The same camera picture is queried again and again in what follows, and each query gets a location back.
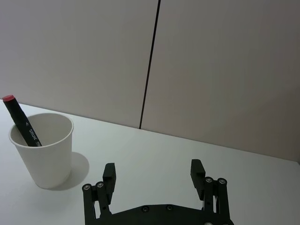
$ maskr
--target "marker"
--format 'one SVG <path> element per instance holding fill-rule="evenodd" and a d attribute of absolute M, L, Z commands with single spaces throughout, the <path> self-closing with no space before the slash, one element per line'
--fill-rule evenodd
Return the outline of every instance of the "marker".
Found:
<path fill-rule="evenodd" d="M 42 146 L 36 132 L 34 132 L 27 116 L 21 109 L 16 98 L 13 95 L 7 95 L 3 97 L 2 100 L 6 108 L 8 109 L 11 118 L 13 118 L 16 127 L 20 131 L 22 137 L 24 138 L 28 146 L 31 147 Z"/>

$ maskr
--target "paper cup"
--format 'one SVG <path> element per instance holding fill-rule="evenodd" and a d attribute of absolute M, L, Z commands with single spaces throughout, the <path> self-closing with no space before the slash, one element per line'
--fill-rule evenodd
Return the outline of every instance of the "paper cup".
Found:
<path fill-rule="evenodd" d="M 9 139 L 15 145 L 34 182 L 40 188 L 62 184 L 71 172 L 72 120 L 60 114 L 42 113 L 28 117 L 40 147 L 29 147 L 14 125 Z"/>

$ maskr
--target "bolt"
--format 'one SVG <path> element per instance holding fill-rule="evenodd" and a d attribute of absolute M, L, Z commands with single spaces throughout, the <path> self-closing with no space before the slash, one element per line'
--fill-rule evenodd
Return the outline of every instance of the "bolt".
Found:
<path fill-rule="evenodd" d="M 86 185 L 83 187 L 84 190 L 89 190 L 89 188 L 90 188 L 90 185 Z"/>
<path fill-rule="evenodd" d="M 146 205 L 146 206 L 143 206 L 142 207 L 142 211 L 143 212 L 149 212 L 149 207 Z"/>
<path fill-rule="evenodd" d="M 171 205 L 167 205 L 167 210 L 169 210 L 169 211 L 171 211 L 171 210 L 173 210 L 173 206 L 171 206 Z"/>
<path fill-rule="evenodd" d="M 226 181 L 224 179 L 219 179 L 220 184 L 225 184 Z"/>
<path fill-rule="evenodd" d="M 103 182 L 100 182 L 100 183 L 97 184 L 97 187 L 98 187 L 98 188 L 101 188 L 101 187 L 103 187 L 103 186 L 104 186 L 104 183 L 103 183 Z"/>
<path fill-rule="evenodd" d="M 210 178 L 210 177 L 206 178 L 205 180 L 206 180 L 206 182 L 208 182 L 208 183 L 211 183 L 211 182 L 212 182 L 212 178 Z"/>

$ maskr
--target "white wall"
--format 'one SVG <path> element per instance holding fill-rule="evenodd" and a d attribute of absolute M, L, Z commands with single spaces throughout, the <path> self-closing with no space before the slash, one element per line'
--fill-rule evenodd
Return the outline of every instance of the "white wall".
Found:
<path fill-rule="evenodd" d="M 162 1 L 142 128 L 300 161 L 299 9 Z"/>
<path fill-rule="evenodd" d="M 1 0 L 0 96 L 138 127 L 157 3 Z"/>

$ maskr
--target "table surface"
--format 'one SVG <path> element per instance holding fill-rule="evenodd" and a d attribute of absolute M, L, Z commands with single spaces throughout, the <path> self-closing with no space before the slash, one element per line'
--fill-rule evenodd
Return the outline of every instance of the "table surface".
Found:
<path fill-rule="evenodd" d="M 21 105 L 29 116 L 53 112 Z M 231 219 L 236 225 L 299 224 L 300 166 L 296 162 L 157 134 L 69 115 L 74 121 L 72 174 L 52 190 L 37 187 L 8 139 L 13 125 L 0 104 L 0 224 L 84 225 L 85 183 L 102 180 L 115 162 L 112 213 L 144 204 L 200 209 L 190 178 L 193 158 L 207 176 L 228 181 Z"/>

